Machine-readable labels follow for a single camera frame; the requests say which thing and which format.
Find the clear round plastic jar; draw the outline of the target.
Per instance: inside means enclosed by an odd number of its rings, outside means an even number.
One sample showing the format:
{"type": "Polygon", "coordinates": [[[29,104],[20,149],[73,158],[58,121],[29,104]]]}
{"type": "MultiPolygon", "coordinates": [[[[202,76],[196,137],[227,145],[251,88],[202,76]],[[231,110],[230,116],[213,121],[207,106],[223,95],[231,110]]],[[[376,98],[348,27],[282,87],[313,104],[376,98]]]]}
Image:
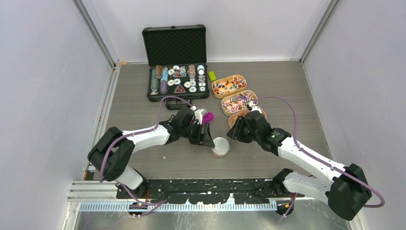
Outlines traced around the clear round plastic jar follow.
{"type": "Polygon", "coordinates": [[[224,158],[228,155],[228,151],[220,151],[217,152],[214,149],[212,150],[212,154],[216,157],[216,158],[224,158]]]}

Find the magenta plastic scoop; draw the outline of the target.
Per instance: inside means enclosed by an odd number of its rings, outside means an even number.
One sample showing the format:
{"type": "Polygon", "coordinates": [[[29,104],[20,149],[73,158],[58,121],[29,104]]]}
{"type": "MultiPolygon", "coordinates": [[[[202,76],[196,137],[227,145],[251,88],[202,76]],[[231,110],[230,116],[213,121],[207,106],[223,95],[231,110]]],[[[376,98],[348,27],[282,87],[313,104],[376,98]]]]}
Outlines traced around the magenta plastic scoop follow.
{"type": "Polygon", "coordinates": [[[205,114],[202,117],[202,124],[204,125],[204,124],[210,123],[213,119],[214,119],[214,114],[211,112],[208,112],[207,114],[205,114]]]}

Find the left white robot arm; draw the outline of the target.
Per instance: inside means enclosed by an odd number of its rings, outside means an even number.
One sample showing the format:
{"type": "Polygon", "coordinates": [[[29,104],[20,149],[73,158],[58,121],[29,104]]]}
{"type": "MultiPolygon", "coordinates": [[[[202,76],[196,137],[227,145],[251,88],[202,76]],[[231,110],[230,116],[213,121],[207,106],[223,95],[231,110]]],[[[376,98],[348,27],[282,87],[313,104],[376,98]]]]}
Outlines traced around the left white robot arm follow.
{"type": "Polygon", "coordinates": [[[168,120],[160,121],[149,128],[121,131],[109,128],[88,153],[89,162],[100,173],[103,180],[116,181],[125,185],[135,198],[142,198],[147,192],[145,178],[128,163],[137,151],[167,145],[186,138],[190,144],[213,148],[209,123],[214,114],[205,109],[182,108],[168,120]]]}

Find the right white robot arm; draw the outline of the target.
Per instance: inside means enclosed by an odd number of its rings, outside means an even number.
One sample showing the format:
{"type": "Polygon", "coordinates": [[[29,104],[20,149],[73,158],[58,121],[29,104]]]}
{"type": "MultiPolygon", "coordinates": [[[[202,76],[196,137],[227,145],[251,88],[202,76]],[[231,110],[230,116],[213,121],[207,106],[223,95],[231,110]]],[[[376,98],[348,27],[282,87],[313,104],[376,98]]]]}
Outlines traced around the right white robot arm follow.
{"type": "Polygon", "coordinates": [[[278,196],[299,193],[315,198],[345,220],[353,220],[371,199],[372,192],[361,183],[367,183],[363,169],[331,161],[300,142],[281,128],[274,128],[259,111],[239,116],[227,136],[243,143],[257,142],[261,148],[289,160],[305,169],[304,176],[283,169],[274,178],[273,190],[278,196]]]}

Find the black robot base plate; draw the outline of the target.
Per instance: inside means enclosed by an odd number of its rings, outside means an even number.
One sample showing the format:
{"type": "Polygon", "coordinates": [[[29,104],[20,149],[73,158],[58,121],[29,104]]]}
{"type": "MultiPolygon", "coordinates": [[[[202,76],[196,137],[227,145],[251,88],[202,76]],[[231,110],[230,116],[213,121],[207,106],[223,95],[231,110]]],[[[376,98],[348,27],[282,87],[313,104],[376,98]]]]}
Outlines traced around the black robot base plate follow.
{"type": "Polygon", "coordinates": [[[117,185],[118,199],[134,196],[155,204],[196,205],[198,203],[224,204],[233,199],[235,204],[264,204],[271,198],[293,198],[293,194],[282,189],[272,179],[231,178],[231,179],[146,179],[135,190],[129,192],[117,185]]]}

